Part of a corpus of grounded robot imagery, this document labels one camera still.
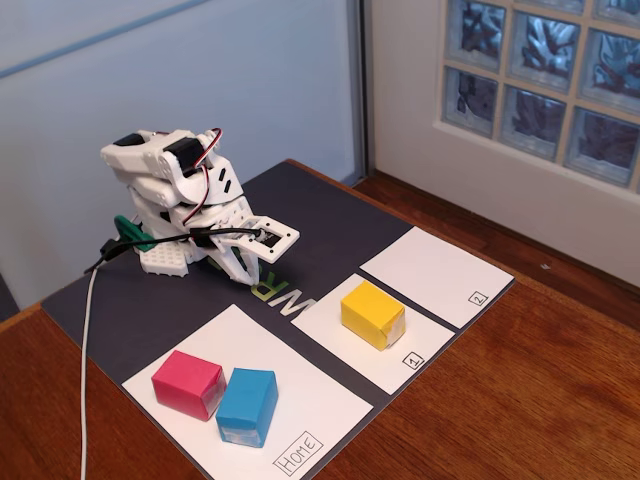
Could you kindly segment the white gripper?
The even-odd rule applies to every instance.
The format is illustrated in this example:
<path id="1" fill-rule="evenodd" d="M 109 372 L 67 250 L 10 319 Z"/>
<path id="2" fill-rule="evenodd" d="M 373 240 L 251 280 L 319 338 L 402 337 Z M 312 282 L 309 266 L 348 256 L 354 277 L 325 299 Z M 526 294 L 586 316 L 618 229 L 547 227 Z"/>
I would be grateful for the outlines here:
<path id="1" fill-rule="evenodd" d="M 251 228 L 251 207 L 245 196 L 223 204 L 203 206 L 198 213 L 182 224 L 183 218 L 193 208 L 193 205 L 179 204 L 167 210 L 167 219 L 178 229 L 177 234 Z M 251 235 L 248 233 L 230 232 L 179 240 L 178 243 L 185 251 L 188 263 L 200 261 L 211 254 L 211 258 L 227 273 L 231 280 L 254 286 L 260 281 L 258 257 L 252 252 L 243 250 L 242 259 L 246 266 L 245 270 L 232 248 L 227 247 L 227 243 L 231 240 L 250 237 Z"/>

